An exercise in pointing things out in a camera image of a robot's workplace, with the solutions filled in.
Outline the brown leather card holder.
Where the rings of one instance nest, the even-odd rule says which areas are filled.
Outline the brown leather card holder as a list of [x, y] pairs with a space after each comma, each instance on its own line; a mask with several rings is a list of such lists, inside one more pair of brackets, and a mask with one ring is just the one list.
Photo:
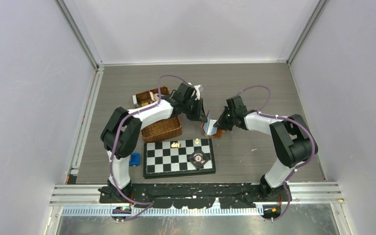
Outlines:
[[207, 113], [207, 121], [203, 122], [201, 125], [202, 132], [205, 137], [208, 138], [221, 138], [223, 134], [223, 130], [219, 129], [215, 126], [217, 120], [211, 118], [211, 114], [208, 112]]

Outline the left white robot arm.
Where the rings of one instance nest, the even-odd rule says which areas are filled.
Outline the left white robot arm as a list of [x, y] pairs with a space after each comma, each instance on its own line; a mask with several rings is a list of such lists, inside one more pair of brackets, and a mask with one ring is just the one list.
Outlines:
[[172, 94], [161, 94], [156, 101], [146, 106], [125, 110], [116, 108], [100, 139], [109, 158], [109, 184], [113, 187], [112, 197], [120, 203], [131, 195], [129, 187], [129, 161], [135, 150], [141, 130], [158, 121], [186, 115], [191, 121], [205, 122], [202, 85], [183, 82]]

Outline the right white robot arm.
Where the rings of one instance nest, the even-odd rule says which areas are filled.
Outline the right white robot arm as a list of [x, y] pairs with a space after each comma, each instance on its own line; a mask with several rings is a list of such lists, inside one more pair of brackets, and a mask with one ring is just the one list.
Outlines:
[[236, 126], [271, 136], [277, 159], [259, 184], [259, 193], [266, 201], [274, 200], [293, 173], [318, 152], [318, 145], [301, 115], [285, 117], [248, 110], [240, 96], [227, 99], [227, 106], [214, 126], [222, 130]]

